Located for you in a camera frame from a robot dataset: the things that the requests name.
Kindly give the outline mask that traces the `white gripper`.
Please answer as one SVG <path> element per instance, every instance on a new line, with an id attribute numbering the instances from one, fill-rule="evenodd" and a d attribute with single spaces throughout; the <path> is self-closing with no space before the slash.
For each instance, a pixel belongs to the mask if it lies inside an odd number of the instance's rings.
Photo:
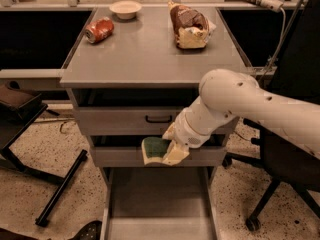
<path id="1" fill-rule="evenodd" d="M 165 165 L 179 164 L 189 155 L 189 148 L 199 148 L 210 138 L 209 135 L 201 135 L 190 126 L 187 121 L 189 114 L 187 108 L 183 109 L 162 135 L 163 139 L 172 140 L 162 158 Z"/>

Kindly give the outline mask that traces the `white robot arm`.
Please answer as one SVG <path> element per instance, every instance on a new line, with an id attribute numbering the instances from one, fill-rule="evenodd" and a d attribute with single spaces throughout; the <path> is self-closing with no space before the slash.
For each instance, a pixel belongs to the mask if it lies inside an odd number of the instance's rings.
<path id="1" fill-rule="evenodd" d="M 163 137 L 170 141 L 162 162 L 176 165 L 219 127 L 249 119 L 320 159 L 320 106 L 267 92 L 251 76 L 226 69 L 206 73 L 199 96 L 184 108 Z"/>

